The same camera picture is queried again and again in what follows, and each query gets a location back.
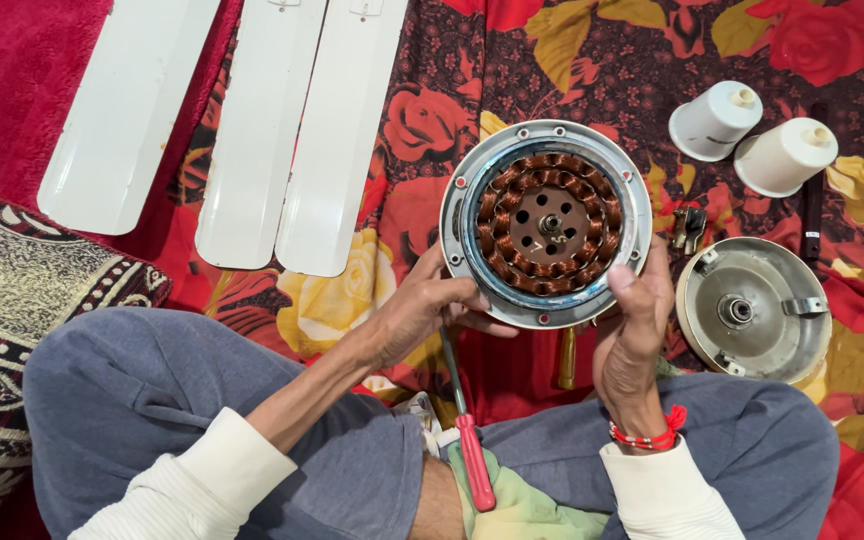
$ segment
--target person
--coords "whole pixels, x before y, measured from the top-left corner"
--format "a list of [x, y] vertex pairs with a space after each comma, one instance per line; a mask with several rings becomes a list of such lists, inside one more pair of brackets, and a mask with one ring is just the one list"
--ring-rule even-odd
[[[444, 267], [431, 248], [308, 367], [164, 309], [107, 308], [46, 336], [24, 393], [49, 532], [465, 538], [457, 475], [424, 452], [417, 417], [349, 392], [441, 325], [517, 333], [483, 314], [489, 302], [470, 278], [445, 278]], [[838, 465], [825, 416], [779, 382], [712, 373], [656, 382], [674, 304], [664, 240], [653, 238], [641, 277], [615, 265], [606, 278], [621, 315], [599, 325], [598, 398], [482, 426], [482, 446], [556, 505], [610, 513], [601, 538], [815, 538]], [[612, 440], [610, 420], [631, 437], [665, 433], [673, 405], [687, 409], [673, 447]]]

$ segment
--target copper winding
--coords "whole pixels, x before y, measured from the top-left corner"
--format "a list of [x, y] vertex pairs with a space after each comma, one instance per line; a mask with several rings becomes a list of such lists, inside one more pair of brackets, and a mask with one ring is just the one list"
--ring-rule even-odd
[[[515, 161], [489, 187], [476, 220], [479, 243], [488, 265], [506, 284], [534, 295], [557, 295], [584, 288], [608, 267], [618, 249], [622, 210], [609, 181], [594, 166], [563, 153], [531, 155]], [[566, 190], [589, 219], [582, 247], [554, 264], [530, 260], [509, 233], [512, 213], [525, 192], [540, 187]]]

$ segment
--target hand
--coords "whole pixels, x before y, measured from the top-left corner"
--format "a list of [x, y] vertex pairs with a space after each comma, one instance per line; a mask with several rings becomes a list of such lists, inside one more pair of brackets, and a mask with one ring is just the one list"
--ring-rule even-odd
[[441, 325], [459, 323], [498, 338], [518, 336], [517, 328], [479, 313], [489, 306], [471, 277], [448, 277], [442, 246], [436, 242], [402, 286], [354, 332], [368, 343], [366, 355], [376, 362], [375, 369], [402, 362]]
[[595, 388], [623, 433], [660, 436], [666, 431], [666, 418], [656, 387], [656, 360], [675, 305], [666, 240], [652, 237], [641, 277], [619, 264], [606, 278], [621, 316], [606, 317], [597, 325], [592, 356]]

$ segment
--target red screwdriver handle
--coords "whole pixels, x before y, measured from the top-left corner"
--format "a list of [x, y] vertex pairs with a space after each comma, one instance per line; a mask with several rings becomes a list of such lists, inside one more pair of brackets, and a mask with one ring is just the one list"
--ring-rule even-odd
[[475, 434], [475, 419], [472, 414], [462, 414], [455, 419], [455, 427], [459, 429], [459, 441], [462, 444], [462, 458], [465, 460], [465, 473], [468, 475], [468, 486], [472, 490], [472, 504], [475, 510], [488, 512], [496, 507], [496, 494], [489, 482], [489, 470], [482, 456], [482, 445]]

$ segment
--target white fan blade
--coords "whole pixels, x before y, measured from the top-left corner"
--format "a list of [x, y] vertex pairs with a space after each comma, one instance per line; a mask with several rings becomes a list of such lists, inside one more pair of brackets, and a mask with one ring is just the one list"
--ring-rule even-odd
[[38, 190], [70, 229], [138, 223], [219, 0], [115, 0]]
[[293, 272], [346, 267], [407, 4], [329, 4], [275, 243]]
[[277, 2], [242, 11], [195, 236], [215, 266], [262, 268], [276, 243], [327, 0]]

